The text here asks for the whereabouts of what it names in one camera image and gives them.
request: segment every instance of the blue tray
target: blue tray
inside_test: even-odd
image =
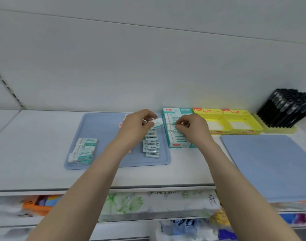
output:
[[[222,135],[241,173],[269,202],[306,200],[306,152],[286,135]]]
[[[94,152],[94,159],[97,158],[105,147],[116,137],[119,130],[119,123],[123,122],[125,113],[119,112],[89,112],[85,113],[80,121],[77,132],[74,136],[71,147],[67,153],[64,167],[67,170],[87,169],[90,165],[78,165],[68,163],[68,155],[73,152],[78,138],[97,138],[98,143]],[[156,129],[157,137],[160,142],[160,158],[145,157],[143,153],[143,142],[136,145],[131,153],[122,159],[119,167],[129,166],[154,166],[166,165],[171,163],[170,150],[167,145],[164,127]]]

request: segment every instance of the hand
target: hand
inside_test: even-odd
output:
[[[120,144],[124,144],[124,147],[127,151],[136,146],[145,136],[147,131],[154,126],[154,122],[150,122],[153,119],[157,118],[157,115],[154,112],[151,112],[148,109],[144,109],[126,116],[122,127],[118,131],[116,140]]]
[[[175,123],[175,128],[198,148],[205,143],[214,142],[207,121],[196,113],[180,117]]]

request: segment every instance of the person's left hand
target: person's left hand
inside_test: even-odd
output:
[[[145,136],[147,131],[154,126],[154,122],[150,122],[157,118],[154,112],[148,109],[129,114],[126,116],[122,127],[118,131],[116,140],[123,144],[123,146],[129,151],[131,148],[136,146]]]

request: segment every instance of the person's right hand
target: person's right hand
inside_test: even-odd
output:
[[[207,121],[196,113],[180,117],[175,123],[175,128],[198,148],[213,142]]]

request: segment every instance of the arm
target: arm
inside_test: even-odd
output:
[[[126,117],[117,137],[71,186],[27,241],[89,240],[124,155],[144,137],[157,115],[147,109]]]
[[[203,154],[239,240],[300,241],[292,228],[214,142],[204,118],[194,113],[185,115],[176,122],[176,128]]]

